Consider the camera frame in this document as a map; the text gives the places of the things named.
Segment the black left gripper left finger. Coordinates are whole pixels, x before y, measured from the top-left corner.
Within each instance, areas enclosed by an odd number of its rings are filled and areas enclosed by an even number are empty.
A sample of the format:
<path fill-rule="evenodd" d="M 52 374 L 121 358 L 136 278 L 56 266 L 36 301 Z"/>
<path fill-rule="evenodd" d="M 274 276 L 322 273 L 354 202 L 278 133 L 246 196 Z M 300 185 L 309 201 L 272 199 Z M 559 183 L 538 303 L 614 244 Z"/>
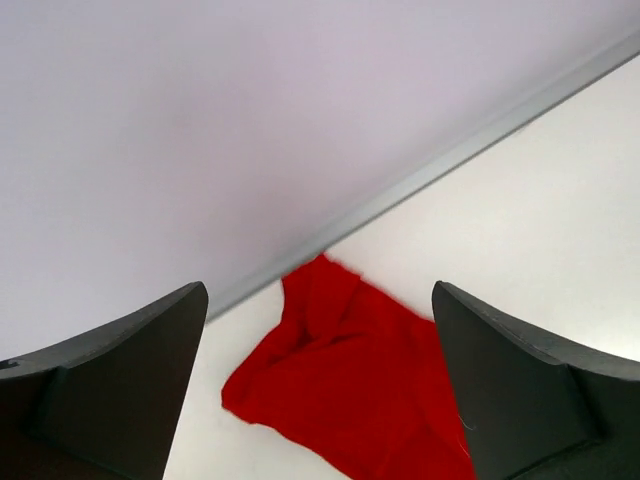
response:
<path fill-rule="evenodd" d="M 162 478 L 206 314 L 193 282 L 2 361 L 2 478 Z"/>

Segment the red t shirt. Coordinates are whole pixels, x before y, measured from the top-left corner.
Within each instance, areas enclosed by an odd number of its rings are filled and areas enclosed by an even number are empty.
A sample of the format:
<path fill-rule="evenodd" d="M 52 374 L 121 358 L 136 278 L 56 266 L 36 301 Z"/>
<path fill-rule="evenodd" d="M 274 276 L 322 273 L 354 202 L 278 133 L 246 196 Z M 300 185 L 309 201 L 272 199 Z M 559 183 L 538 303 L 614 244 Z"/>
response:
<path fill-rule="evenodd" d="M 282 280 L 272 329 L 231 374 L 222 406 L 353 479 L 471 479 L 433 321 L 326 256 Z"/>

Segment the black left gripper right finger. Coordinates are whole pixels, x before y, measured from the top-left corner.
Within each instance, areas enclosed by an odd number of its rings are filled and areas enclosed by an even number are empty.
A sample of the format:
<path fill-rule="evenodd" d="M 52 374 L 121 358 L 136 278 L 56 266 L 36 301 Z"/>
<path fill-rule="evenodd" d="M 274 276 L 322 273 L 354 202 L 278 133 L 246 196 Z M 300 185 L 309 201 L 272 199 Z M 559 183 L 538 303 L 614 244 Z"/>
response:
<path fill-rule="evenodd" d="M 636 479 L 639 364 L 439 281 L 432 308 L 480 479 Z"/>

